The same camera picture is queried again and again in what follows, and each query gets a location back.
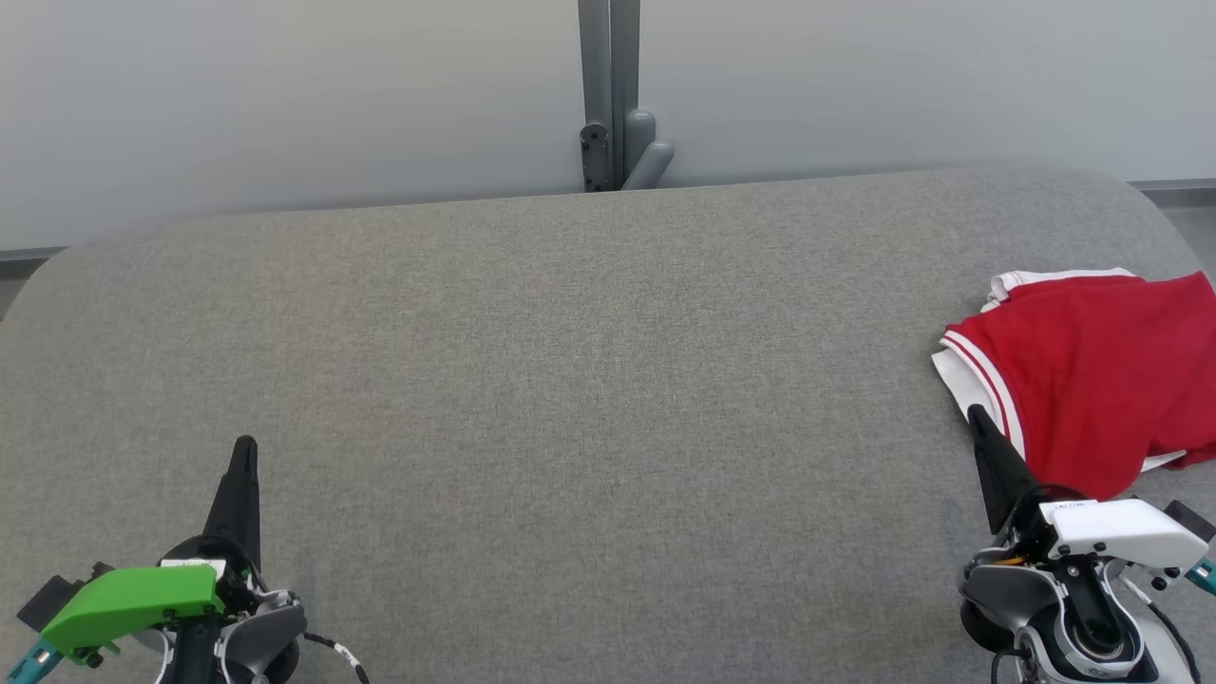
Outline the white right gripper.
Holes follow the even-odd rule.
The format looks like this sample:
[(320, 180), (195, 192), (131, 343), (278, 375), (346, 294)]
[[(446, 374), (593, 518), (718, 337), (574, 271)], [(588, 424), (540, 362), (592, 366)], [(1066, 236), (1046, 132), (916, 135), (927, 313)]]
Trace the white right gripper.
[(969, 407), (967, 421), (993, 546), (1010, 548), (1029, 564), (1099, 559), (1158, 570), (1189, 570), (1207, 554), (1210, 542), (1137, 498), (1031, 503), (1006, 525), (1038, 481), (985, 407)]

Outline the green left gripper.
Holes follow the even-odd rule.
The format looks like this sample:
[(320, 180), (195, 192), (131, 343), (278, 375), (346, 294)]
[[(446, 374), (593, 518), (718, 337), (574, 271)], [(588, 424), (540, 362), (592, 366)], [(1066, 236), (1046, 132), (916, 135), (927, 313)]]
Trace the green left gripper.
[(259, 445), (232, 445), (203, 534), (179, 542), (152, 566), (105, 571), (54, 598), (40, 637), (78, 665), (123, 637), (195, 618), (233, 618), (252, 605), (247, 581), (261, 568)]

